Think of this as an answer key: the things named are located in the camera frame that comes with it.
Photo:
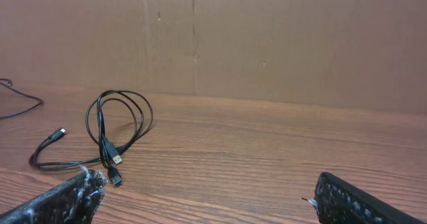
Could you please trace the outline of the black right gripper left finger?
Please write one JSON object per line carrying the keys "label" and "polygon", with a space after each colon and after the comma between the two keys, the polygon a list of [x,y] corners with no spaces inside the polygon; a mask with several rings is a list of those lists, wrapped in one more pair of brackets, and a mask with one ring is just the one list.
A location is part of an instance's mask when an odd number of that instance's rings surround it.
{"label": "black right gripper left finger", "polygon": [[86,167],[60,185],[1,214],[2,224],[91,224],[106,196],[107,179]]}

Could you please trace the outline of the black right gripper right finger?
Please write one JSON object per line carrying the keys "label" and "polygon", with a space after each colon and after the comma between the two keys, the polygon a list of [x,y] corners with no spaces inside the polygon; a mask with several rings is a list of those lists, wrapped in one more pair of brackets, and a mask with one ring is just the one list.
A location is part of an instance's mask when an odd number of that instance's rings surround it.
{"label": "black right gripper right finger", "polygon": [[424,224],[329,172],[320,173],[308,203],[322,224]]}

